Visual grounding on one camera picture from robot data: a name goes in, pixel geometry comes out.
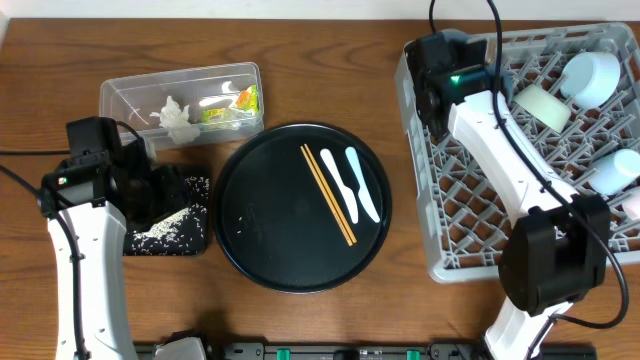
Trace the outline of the white napkin waste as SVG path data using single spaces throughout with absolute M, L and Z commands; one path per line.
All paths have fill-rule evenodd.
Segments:
M 169 137 L 176 145 L 185 145 L 200 136 L 200 129 L 189 122 L 189 105 L 180 105 L 171 96 L 159 112 L 151 112 L 150 117 L 159 119 L 159 126 L 167 129 Z

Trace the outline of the pale green bowl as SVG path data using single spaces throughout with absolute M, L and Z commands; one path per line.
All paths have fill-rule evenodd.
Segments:
M 567 105 L 536 85 L 529 85 L 520 91 L 514 97 L 514 101 L 557 133 L 563 131 L 571 116 L 571 110 Z

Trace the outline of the white plastic knife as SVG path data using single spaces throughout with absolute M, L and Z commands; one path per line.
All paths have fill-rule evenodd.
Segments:
M 379 223 L 380 215 L 378 214 L 376 207 L 373 203 L 366 180 L 364 178 L 364 173 L 361 168 L 360 160 L 359 160 L 356 149 L 354 147 L 347 147 L 345 149 L 345 155 L 354 172 L 354 175 L 356 176 L 356 180 L 358 181 L 358 185 L 359 185 L 358 198 L 360 200 L 360 203 L 363 206 L 369 218 L 374 223 Z
M 336 185 L 343 197 L 343 200 L 347 206 L 348 212 L 349 212 L 349 217 L 351 219 L 351 223 L 352 224 L 357 224 L 359 221 L 359 213 L 358 213 L 358 206 L 357 206 L 357 202 L 356 202 L 356 198 L 354 195 L 354 192 L 345 185 L 345 183 L 343 182 L 343 179 L 341 177 L 341 174 L 338 170 L 337 164 L 335 162 L 335 159 L 333 157 L 332 152 L 329 149 L 322 149 L 320 151 L 320 156 L 325 164 L 325 166 L 327 167 L 327 169 L 329 170 L 329 172 L 331 173 L 331 176 L 333 177 L 334 181 L 336 182 Z

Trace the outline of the light blue saucer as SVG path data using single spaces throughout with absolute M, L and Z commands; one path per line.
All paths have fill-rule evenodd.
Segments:
M 582 109 L 593 109 L 604 104 L 616 91 L 621 68 L 617 57 L 606 52 L 583 52 L 573 57 L 564 67 L 565 81 L 561 94 L 571 98 Z

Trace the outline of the small white cup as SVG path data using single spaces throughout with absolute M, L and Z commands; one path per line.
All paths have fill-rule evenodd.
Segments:
M 592 165 L 594 175 L 588 181 L 591 188 L 604 195 L 614 195 L 639 177 L 639 153 L 621 149 Z

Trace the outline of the pink cup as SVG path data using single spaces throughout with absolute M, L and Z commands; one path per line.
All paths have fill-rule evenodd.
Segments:
M 640 189 L 631 189 L 628 196 L 622 202 L 622 209 L 631 221 L 640 219 Z

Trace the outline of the dark blue plate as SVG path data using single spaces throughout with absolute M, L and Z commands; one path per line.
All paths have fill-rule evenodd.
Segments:
M 497 60 L 498 43 L 488 35 L 468 34 L 457 29 L 445 29 L 442 35 L 460 63 L 489 65 Z

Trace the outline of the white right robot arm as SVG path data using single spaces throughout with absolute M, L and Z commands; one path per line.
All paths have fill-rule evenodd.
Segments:
M 498 273 L 506 294 L 483 336 L 484 359 L 531 359 L 566 311 L 601 285 L 609 208 L 582 196 L 541 157 L 513 119 L 511 81 L 485 70 L 446 74 L 417 90 L 401 85 L 411 120 L 431 119 L 433 135 L 451 136 L 477 162 L 511 225 Z

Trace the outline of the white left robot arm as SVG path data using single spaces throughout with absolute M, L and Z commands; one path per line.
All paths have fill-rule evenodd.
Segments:
M 41 182 L 56 254 L 59 359 L 135 359 L 123 275 L 125 239 L 185 209 L 182 174 L 153 148 L 72 152 Z

